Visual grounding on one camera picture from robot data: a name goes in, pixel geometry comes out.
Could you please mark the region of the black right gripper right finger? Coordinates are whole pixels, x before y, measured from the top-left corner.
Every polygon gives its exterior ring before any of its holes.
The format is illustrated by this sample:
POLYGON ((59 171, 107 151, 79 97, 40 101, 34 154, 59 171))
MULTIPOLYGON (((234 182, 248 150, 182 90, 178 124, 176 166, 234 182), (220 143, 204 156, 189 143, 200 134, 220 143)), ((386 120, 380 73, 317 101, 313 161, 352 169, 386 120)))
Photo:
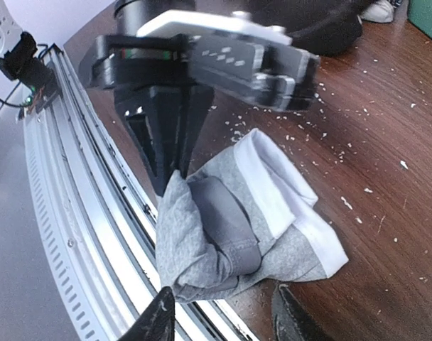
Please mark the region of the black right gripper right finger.
POLYGON ((301 306, 286 284, 272 296, 272 323, 276 340, 333 340, 301 306))

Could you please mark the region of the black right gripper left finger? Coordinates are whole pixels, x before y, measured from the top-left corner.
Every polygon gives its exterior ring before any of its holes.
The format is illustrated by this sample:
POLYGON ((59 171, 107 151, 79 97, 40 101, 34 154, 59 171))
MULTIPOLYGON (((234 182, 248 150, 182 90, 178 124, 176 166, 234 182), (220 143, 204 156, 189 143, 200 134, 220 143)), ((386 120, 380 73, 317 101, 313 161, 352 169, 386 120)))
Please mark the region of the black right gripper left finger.
POLYGON ((175 298, 166 286, 119 341, 174 341, 175 321, 175 298))

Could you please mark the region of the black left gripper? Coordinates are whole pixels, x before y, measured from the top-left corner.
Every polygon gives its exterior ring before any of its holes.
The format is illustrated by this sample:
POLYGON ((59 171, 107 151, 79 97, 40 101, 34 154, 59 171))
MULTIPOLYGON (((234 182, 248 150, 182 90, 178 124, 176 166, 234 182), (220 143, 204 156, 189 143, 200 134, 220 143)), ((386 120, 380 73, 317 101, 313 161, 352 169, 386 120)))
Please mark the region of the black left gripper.
POLYGON ((98 36, 79 66, 86 88, 196 83, 181 88, 117 89, 124 120, 156 195, 174 171, 187 177, 199 134, 219 90, 278 112, 309 108, 319 57, 295 48, 279 28, 244 14, 173 9, 135 34, 98 36))

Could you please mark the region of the grey boxer briefs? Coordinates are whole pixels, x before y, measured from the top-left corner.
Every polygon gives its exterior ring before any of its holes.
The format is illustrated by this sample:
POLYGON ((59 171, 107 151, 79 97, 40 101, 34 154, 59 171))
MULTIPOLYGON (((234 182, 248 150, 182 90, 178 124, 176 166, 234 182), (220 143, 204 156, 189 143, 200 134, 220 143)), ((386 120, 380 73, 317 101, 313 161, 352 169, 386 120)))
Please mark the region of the grey boxer briefs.
POLYGON ((251 130, 158 200, 156 264, 179 303, 235 296, 264 279, 318 281, 348 260, 311 186, 273 140, 251 130))

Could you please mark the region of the green compartment tray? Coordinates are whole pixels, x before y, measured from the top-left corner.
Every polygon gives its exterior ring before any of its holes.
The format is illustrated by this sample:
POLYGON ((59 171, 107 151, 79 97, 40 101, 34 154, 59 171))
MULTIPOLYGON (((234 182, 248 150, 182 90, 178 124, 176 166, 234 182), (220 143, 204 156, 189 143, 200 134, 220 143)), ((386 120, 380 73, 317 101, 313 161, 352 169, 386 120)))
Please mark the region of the green compartment tray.
POLYGON ((432 40, 432 0, 409 0, 407 17, 432 40))

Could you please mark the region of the black underwear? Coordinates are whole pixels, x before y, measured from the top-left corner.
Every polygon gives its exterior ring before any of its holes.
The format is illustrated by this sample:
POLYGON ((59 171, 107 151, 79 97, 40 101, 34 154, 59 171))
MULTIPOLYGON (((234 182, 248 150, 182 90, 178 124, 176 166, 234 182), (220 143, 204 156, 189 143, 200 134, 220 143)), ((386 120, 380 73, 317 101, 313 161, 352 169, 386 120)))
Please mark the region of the black underwear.
POLYGON ((295 48, 315 55, 346 51, 361 35, 360 14, 371 1, 245 1, 244 9, 263 26, 282 26, 295 48))

